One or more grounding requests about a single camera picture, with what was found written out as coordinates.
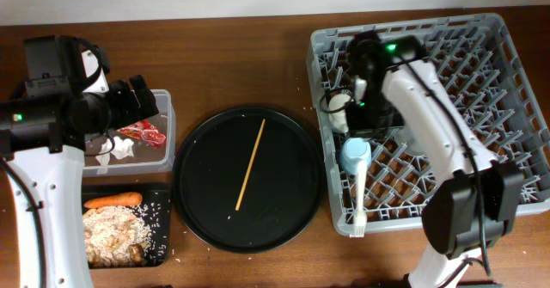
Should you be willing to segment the white cup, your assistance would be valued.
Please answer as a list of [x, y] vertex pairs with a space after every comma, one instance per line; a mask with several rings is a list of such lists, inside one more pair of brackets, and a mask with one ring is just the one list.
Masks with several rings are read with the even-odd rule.
[[345, 105], [350, 101], [348, 94], [335, 95], [329, 102], [328, 109], [331, 113], [328, 115], [331, 128], [334, 132], [346, 134], [349, 132], [347, 125]]

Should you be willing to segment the red snack wrapper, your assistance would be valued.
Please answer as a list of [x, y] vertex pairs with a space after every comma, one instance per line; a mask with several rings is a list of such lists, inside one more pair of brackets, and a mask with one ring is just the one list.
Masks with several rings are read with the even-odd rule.
[[144, 141], [154, 148], [163, 146], [167, 142], [166, 135], [161, 133], [158, 128], [152, 125], [148, 120], [140, 120], [134, 124], [118, 129], [117, 132], [127, 137]]

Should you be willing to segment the light blue cup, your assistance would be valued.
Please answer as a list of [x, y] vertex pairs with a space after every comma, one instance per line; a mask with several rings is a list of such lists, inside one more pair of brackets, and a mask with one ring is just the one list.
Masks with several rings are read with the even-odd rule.
[[347, 174], [365, 175], [371, 163], [370, 142], [364, 138], [348, 138], [341, 147], [339, 166]]

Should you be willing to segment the white tissue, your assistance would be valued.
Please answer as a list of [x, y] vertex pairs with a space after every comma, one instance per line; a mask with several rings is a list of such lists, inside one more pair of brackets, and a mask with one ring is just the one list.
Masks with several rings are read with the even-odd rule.
[[133, 157], [133, 145], [134, 142], [130, 138], [113, 137], [101, 145], [100, 154], [96, 155], [95, 159], [101, 166], [107, 166], [111, 156], [117, 160]]

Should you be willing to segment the orange carrot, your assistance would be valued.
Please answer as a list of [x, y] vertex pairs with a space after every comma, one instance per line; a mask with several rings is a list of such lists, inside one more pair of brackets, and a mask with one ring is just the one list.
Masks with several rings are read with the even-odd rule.
[[97, 209], [107, 206], [136, 206], [140, 205], [142, 201], [143, 196], [141, 193], [127, 192], [91, 199], [85, 202], [84, 206], [88, 209]]

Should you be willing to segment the white plastic fork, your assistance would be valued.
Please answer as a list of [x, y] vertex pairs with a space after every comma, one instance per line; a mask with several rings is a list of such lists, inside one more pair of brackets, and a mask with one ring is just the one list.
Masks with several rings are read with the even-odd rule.
[[356, 208], [353, 212], [353, 232], [351, 237], [364, 237], [367, 224], [367, 215], [364, 210], [364, 195], [369, 163], [364, 158], [358, 158], [355, 162], [355, 189], [356, 189]]

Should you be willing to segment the wooden chopstick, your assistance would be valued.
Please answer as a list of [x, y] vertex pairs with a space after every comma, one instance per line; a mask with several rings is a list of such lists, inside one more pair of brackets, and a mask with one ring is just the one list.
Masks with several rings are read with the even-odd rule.
[[253, 165], [254, 165], [254, 160], [255, 160], [255, 157], [256, 157], [256, 154], [257, 154], [257, 151], [258, 151], [258, 148], [259, 148], [261, 137], [263, 135], [265, 124], [266, 124], [266, 119], [263, 119], [261, 121], [260, 129], [258, 131], [257, 137], [256, 137], [255, 142], [254, 142], [254, 147], [253, 147], [251, 156], [250, 156], [249, 161], [248, 161], [247, 170], [246, 170], [243, 182], [241, 184], [241, 191], [239, 193], [238, 199], [237, 199], [236, 204], [235, 204], [235, 211], [239, 211], [241, 209], [241, 203], [242, 203], [244, 194], [246, 192], [246, 188], [247, 188], [247, 185], [248, 185], [248, 180], [249, 180], [249, 177], [250, 177]]

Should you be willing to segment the food scraps and rice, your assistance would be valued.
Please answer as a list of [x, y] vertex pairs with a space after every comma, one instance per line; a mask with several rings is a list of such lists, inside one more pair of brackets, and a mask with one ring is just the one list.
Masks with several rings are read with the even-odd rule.
[[89, 209], [82, 221], [92, 268], [156, 267], [167, 257], [169, 224], [155, 204]]

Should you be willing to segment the light grey plate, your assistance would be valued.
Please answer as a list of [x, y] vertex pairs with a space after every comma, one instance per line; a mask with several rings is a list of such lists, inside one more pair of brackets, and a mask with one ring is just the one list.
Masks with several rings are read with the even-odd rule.
[[405, 152], [409, 156], [423, 156], [425, 154], [413, 132], [406, 126], [396, 131], [394, 140], [397, 144], [404, 144], [406, 146]]

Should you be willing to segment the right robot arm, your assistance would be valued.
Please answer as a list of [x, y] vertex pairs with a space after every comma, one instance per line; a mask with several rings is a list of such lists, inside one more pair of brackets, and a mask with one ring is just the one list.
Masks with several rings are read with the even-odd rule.
[[399, 116], [437, 183], [421, 215], [428, 245], [400, 286], [455, 287], [474, 263], [488, 271], [487, 250], [513, 229], [522, 171], [499, 162], [468, 127], [415, 37], [362, 32], [346, 56], [355, 92], [345, 106], [350, 135], [383, 138]]

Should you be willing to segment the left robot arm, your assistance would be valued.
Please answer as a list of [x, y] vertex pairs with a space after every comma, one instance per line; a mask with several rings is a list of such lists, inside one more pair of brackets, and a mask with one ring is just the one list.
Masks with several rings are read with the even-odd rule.
[[25, 40], [27, 81], [1, 105], [1, 169], [13, 193], [23, 287], [90, 287], [82, 180], [86, 143], [159, 113], [142, 76], [103, 90], [103, 50], [67, 35]]

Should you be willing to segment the grey dishwasher rack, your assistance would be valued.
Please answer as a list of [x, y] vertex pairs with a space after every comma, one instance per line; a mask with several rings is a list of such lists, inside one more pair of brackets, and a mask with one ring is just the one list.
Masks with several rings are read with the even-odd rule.
[[[481, 143], [500, 162], [514, 162], [524, 174], [518, 215], [549, 208], [549, 130], [516, 53], [508, 28], [496, 14], [462, 15], [378, 23], [384, 40], [412, 35], [423, 43], [449, 98]], [[355, 181], [339, 167], [343, 134], [324, 112], [330, 95], [349, 76], [345, 50], [359, 26], [328, 28], [310, 37], [306, 65], [317, 111], [327, 171], [333, 227], [353, 236]], [[364, 210], [368, 233], [417, 229], [436, 182], [425, 156], [410, 151], [390, 130], [371, 145]]]

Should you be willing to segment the clear plastic bin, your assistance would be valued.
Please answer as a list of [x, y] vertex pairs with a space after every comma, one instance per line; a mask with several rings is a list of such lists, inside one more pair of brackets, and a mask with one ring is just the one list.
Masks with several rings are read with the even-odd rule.
[[167, 142], [165, 145], [154, 148], [144, 141], [127, 137], [117, 131], [111, 131], [110, 136], [112, 138], [130, 138], [134, 142], [134, 156], [122, 160], [117, 160], [111, 156], [109, 164], [101, 166], [95, 159], [95, 156], [100, 154], [101, 145], [109, 137], [100, 136], [95, 138], [86, 143], [86, 154], [88, 156], [85, 158], [85, 167], [83, 170], [85, 177], [160, 173], [172, 169], [175, 156], [176, 116], [171, 102], [171, 95], [165, 89], [155, 89], [153, 94], [156, 98], [159, 114], [147, 120], [156, 126], [161, 133], [166, 135]]

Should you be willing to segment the black rectangular tray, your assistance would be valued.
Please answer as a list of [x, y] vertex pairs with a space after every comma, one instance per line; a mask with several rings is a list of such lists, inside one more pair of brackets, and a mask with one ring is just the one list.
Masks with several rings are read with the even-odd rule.
[[136, 192], [135, 206], [83, 207], [86, 252], [92, 269], [158, 267], [167, 258], [171, 191], [164, 182], [87, 185], [84, 203], [121, 193]]

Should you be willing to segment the round black serving tray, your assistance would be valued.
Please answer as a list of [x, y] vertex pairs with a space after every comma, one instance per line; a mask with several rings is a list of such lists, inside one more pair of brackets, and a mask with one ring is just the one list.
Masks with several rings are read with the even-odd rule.
[[211, 246], [240, 254], [265, 252], [299, 235], [315, 216], [325, 185], [316, 141], [299, 122], [266, 106], [234, 107], [202, 122], [180, 146], [173, 169], [174, 202], [188, 228]]

